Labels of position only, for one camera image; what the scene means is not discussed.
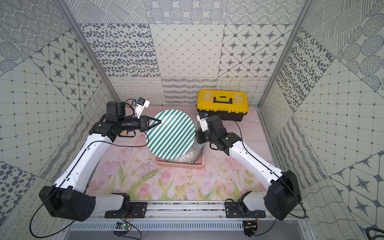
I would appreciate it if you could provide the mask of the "green striped plate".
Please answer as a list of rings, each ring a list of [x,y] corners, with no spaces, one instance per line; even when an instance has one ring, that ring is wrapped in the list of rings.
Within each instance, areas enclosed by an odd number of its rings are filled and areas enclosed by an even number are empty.
[[[162,120],[162,123],[146,131],[152,154],[163,160],[172,160],[187,153],[195,142],[193,120],[175,109],[162,111],[155,118]]]

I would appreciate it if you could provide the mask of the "speckled grey plate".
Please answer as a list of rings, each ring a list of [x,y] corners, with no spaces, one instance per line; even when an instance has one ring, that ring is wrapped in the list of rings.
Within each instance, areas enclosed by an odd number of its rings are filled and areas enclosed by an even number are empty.
[[[185,153],[183,156],[176,159],[172,159],[172,160],[166,160],[166,162],[174,163],[174,164],[192,165],[203,154],[203,150],[204,150],[204,145],[193,144],[190,150],[187,153]]]

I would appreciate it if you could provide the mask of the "grey knitted cloth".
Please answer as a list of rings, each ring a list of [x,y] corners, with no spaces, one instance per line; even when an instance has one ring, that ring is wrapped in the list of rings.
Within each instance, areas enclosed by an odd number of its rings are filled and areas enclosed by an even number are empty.
[[[201,124],[200,124],[200,121],[199,121],[199,120],[195,120],[195,121],[194,121],[194,125],[195,125],[195,131],[196,131],[196,132],[202,130],[202,128],[201,128]]]

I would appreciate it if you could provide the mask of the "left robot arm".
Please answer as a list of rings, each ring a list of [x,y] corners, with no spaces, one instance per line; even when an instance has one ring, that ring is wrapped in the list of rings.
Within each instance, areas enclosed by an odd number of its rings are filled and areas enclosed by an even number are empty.
[[[118,218],[132,213],[129,195],[113,193],[93,197],[86,194],[86,189],[104,152],[114,145],[122,132],[145,133],[161,124],[161,120],[142,114],[149,101],[139,98],[135,102],[130,116],[126,116],[126,102],[108,102],[106,114],[92,126],[85,144],[67,170],[52,186],[40,190],[42,205],[52,217],[83,222],[100,213]]]

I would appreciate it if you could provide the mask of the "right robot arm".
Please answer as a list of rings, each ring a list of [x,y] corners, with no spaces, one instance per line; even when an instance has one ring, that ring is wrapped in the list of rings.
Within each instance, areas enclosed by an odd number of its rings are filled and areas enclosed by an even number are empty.
[[[282,221],[302,202],[298,178],[292,171],[283,171],[256,154],[243,141],[242,135],[230,133],[219,116],[201,113],[197,116],[199,144],[215,145],[216,151],[241,163],[266,189],[266,193],[248,191],[238,199],[239,212],[243,215],[254,211],[268,211]]]

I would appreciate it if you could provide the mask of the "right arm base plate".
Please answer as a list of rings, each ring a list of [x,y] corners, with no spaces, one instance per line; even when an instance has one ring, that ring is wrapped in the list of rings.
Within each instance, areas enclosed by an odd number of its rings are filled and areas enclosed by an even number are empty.
[[[225,212],[228,219],[255,219],[266,218],[265,211],[250,211],[239,202],[225,201]]]

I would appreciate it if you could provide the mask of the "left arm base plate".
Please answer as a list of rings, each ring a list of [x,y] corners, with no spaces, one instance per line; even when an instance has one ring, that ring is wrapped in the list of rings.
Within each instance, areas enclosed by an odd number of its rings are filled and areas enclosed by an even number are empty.
[[[105,213],[105,219],[144,219],[147,212],[147,202],[130,202],[127,207]]]

